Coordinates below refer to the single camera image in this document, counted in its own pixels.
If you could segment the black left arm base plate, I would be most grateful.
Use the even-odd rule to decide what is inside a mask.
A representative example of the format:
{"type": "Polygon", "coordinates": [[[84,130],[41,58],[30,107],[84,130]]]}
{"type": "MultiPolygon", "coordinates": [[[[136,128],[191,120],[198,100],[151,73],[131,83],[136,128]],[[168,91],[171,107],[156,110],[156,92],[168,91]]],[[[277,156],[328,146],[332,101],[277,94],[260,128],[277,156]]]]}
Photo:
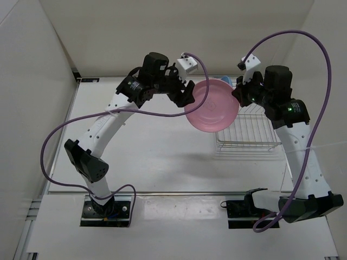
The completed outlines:
{"type": "Polygon", "coordinates": [[[81,227],[128,228],[131,223],[133,199],[131,196],[114,196],[105,205],[98,205],[85,196],[81,210],[81,227]]]}

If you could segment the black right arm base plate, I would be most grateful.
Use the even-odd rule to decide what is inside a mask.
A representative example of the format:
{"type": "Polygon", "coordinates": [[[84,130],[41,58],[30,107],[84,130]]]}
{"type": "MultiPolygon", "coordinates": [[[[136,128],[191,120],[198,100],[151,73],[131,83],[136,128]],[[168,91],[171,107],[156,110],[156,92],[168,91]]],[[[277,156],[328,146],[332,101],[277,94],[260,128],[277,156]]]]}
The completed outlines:
{"type": "Polygon", "coordinates": [[[249,211],[243,200],[225,200],[220,207],[227,210],[228,229],[252,229],[260,218],[270,214],[264,209],[249,211]]]}

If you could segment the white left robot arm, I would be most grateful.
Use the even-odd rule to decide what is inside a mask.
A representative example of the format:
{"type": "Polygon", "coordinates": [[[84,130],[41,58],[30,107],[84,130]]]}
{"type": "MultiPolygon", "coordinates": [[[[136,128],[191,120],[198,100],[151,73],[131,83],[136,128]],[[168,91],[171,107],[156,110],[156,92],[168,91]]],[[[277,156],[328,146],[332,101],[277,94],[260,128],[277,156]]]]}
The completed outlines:
{"type": "Polygon", "coordinates": [[[116,213],[105,177],[109,165],[101,159],[106,146],[126,120],[155,94],[166,94],[177,107],[194,103],[195,84],[185,79],[197,67],[197,62],[186,55],[170,66],[165,55],[150,52],[142,66],[132,69],[116,88],[106,114],[98,117],[80,138],[65,142],[70,162],[92,191],[92,208],[101,217],[116,213]]]}

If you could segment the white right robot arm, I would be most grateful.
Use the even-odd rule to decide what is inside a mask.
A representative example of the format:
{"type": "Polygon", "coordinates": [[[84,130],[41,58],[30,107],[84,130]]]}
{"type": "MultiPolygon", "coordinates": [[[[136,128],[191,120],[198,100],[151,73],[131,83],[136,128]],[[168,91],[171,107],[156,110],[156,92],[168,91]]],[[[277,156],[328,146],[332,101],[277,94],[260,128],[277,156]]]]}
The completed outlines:
{"type": "Polygon", "coordinates": [[[267,189],[249,191],[244,212],[252,217],[263,209],[278,213],[288,223],[323,217],[344,204],[327,184],[311,145],[310,117],[306,105],[291,97],[292,72],[285,66],[268,66],[265,73],[257,67],[246,69],[232,92],[241,107],[257,104],[279,137],[294,185],[294,195],[267,189]]]}

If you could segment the pink plastic plate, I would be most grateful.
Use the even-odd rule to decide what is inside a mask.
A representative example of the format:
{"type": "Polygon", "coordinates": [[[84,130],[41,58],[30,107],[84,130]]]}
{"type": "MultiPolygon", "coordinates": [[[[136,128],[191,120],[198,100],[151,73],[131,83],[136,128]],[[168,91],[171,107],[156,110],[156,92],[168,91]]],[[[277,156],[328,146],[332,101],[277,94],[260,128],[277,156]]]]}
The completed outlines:
{"type": "Polygon", "coordinates": [[[229,127],[239,112],[239,102],[232,96],[230,84],[209,80],[209,93],[203,105],[186,115],[189,123],[199,131],[214,133],[229,127]]]}

